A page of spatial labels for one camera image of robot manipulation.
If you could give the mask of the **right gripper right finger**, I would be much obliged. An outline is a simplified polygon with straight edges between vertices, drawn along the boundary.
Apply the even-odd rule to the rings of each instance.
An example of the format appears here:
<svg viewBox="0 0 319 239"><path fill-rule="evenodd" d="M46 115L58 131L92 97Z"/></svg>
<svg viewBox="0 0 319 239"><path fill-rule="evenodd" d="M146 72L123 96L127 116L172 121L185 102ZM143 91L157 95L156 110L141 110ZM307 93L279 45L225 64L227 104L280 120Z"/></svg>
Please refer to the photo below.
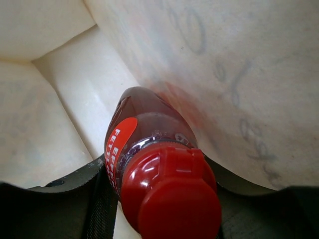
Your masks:
<svg viewBox="0 0 319 239"><path fill-rule="evenodd" d="M281 220L276 219L277 207L267 196L247 196L226 189L216 179L222 206L219 239L280 239Z"/></svg>

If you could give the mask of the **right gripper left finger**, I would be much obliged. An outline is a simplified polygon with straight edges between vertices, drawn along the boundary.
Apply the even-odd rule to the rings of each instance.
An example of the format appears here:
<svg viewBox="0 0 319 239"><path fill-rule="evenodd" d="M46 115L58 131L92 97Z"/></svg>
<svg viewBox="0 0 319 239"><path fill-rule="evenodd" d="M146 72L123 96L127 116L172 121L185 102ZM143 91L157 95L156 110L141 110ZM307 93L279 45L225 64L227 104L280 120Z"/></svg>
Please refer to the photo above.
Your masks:
<svg viewBox="0 0 319 239"><path fill-rule="evenodd" d="M35 239L111 239L117 197L101 155L74 172L28 189L36 197Z"/></svg>

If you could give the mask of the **red dish soap bottle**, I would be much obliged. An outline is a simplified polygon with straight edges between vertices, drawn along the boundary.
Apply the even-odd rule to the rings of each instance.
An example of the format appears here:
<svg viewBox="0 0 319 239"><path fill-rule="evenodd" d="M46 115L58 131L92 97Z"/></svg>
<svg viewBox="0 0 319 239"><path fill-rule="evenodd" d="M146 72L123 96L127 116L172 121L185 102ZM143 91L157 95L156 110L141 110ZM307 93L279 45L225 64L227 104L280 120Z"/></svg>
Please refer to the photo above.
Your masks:
<svg viewBox="0 0 319 239"><path fill-rule="evenodd" d="M212 169L181 114L144 87L126 89L104 157L129 224L144 239L214 239L222 212Z"/></svg>

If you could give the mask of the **cream canvas tote bag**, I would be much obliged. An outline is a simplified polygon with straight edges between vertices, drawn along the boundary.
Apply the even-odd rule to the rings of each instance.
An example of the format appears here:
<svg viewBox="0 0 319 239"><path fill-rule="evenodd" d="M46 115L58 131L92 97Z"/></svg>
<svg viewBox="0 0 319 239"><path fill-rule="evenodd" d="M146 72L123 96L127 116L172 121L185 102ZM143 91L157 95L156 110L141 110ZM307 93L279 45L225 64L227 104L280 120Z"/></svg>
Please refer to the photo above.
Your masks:
<svg viewBox="0 0 319 239"><path fill-rule="evenodd" d="M222 186L319 236L316 0L3 0L0 236L34 239L44 187L104 155L122 93L188 122Z"/></svg>

